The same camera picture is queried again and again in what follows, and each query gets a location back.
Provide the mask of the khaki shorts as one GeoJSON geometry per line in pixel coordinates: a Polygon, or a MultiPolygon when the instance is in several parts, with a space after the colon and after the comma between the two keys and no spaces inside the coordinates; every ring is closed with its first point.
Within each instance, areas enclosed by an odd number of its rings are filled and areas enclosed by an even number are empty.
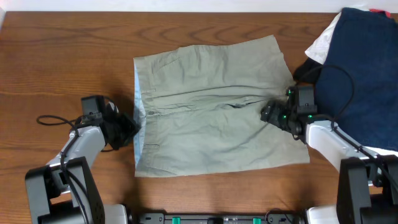
{"type": "Polygon", "coordinates": [[[135,175],[178,177],[306,164],[305,144],[261,121],[293,85],[273,35],[134,59],[135,175]]]}

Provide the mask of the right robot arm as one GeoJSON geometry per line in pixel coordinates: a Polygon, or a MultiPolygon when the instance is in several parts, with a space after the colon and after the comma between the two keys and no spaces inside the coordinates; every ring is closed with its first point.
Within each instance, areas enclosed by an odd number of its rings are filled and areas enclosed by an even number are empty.
{"type": "Polygon", "coordinates": [[[261,120],[317,150],[339,173],[336,205],[309,208],[306,223],[397,223],[397,156],[360,145],[330,116],[290,101],[268,102],[261,120]]]}

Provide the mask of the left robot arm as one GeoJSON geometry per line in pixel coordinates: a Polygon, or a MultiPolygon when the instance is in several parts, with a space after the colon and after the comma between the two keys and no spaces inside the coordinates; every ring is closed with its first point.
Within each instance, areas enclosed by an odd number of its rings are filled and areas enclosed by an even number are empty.
{"type": "Polygon", "coordinates": [[[127,114],[83,115],[69,124],[70,138],[50,162],[25,175],[32,223],[134,223],[126,205],[105,205],[91,173],[97,155],[110,145],[127,146],[139,125],[127,114]]]}

